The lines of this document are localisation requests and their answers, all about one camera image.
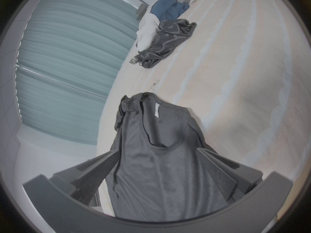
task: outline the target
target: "pile of clothes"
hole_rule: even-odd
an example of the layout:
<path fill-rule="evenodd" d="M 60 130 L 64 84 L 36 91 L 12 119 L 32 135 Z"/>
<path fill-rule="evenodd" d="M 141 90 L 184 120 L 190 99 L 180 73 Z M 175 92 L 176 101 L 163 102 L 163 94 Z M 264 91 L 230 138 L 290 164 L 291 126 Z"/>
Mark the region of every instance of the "pile of clothes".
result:
<path fill-rule="evenodd" d="M 144 15 L 137 31 L 138 55 L 131 64 L 151 68 L 189 38 L 196 23 L 177 18 L 197 0 L 158 0 Z"/>

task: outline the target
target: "shirt neckline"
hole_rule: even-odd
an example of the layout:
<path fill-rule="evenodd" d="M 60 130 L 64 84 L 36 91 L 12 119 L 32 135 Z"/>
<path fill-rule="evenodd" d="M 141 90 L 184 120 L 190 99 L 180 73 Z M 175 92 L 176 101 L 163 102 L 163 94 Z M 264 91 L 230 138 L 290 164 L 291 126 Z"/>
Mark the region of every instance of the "shirt neckline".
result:
<path fill-rule="evenodd" d="M 171 109 L 177 109 L 177 110 L 183 112 L 184 116 L 182 118 L 182 122 L 183 122 L 182 123 L 182 128 L 183 128 L 183 132 L 184 133 L 185 133 L 186 125 L 189 123 L 189 120 L 190 120 L 190 113 L 189 113 L 188 109 L 184 108 L 184 107 L 181 107 L 181 106 L 177 106 L 177 105 L 171 104 L 171 103 L 164 102 L 163 100 L 159 99 L 156 94 L 150 93 L 150 92 L 141 93 L 141 95 L 139 96 L 138 103 L 136 104 L 136 109 L 139 112 L 140 131 L 141 131 L 143 139 L 148 144 L 148 146 L 151 149 L 158 150 L 158 151 L 165 151 L 165 152 L 177 148 L 178 146 L 180 146 L 184 142 L 184 139 L 185 139 L 184 134 L 182 134 L 182 136 L 180 138 L 178 138 L 172 145 L 170 145 L 168 147 L 155 146 L 155 145 L 151 144 L 151 142 L 149 140 L 149 136 L 148 136 L 148 134 L 147 134 L 147 132 L 145 130 L 145 127 L 144 127 L 143 112 L 142 112 L 142 108 L 141 108 L 141 102 L 144 100 L 144 98 L 146 96 L 153 97 L 154 100 L 156 101 L 156 103 L 158 103 L 160 106 L 168 107 L 168 108 L 171 108 Z"/>

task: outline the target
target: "black satin garment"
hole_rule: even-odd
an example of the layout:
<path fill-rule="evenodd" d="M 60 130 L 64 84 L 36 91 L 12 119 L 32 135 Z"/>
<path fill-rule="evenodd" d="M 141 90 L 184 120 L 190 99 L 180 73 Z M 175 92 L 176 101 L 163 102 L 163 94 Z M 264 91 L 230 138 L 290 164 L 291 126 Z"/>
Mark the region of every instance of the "black satin garment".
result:
<path fill-rule="evenodd" d="M 151 47 L 138 52 L 131 64 L 139 63 L 144 68 L 152 68 L 160 60 L 168 57 L 182 42 L 192 36 L 196 23 L 186 19 L 168 20 L 160 22 L 161 31 L 155 36 Z"/>
<path fill-rule="evenodd" d="M 119 149 L 121 157 L 106 178 L 115 216 L 171 222 L 227 206 L 196 156 L 196 148 L 212 148 L 187 108 L 166 103 L 153 93 L 124 96 L 115 130 L 111 149 Z"/>

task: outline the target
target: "bedsheet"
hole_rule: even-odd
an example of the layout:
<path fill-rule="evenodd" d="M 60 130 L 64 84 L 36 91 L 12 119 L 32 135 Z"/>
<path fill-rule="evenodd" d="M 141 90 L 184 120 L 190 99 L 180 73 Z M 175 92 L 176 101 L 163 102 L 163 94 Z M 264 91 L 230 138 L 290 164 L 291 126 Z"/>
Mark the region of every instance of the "bedsheet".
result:
<path fill-rule="evenodd" d="M 110 150 L 121 98 L 154 92 L 187 107 L 220 155 L 293 181 L 311 145 L 311 51 L 282 0 L 199 0 L 181 18 L 192 37 L 151 69 L 130 59 L 111 88 L 99 124 L 97 154 Z M 105 182 L 104 212 L 112 214 Z"/>

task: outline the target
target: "green curtain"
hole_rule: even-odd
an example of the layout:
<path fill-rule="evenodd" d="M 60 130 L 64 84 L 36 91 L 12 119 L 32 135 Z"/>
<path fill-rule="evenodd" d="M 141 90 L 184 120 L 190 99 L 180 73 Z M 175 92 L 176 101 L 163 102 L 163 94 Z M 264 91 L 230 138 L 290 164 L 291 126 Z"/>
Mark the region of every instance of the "green curtain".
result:
<path fill-rule="evenodd" d="M 23 124 L 95 145 L 104 103 L 136 39 L 135 12 L 123 0 L 41 0 L 17 58 Z"/>

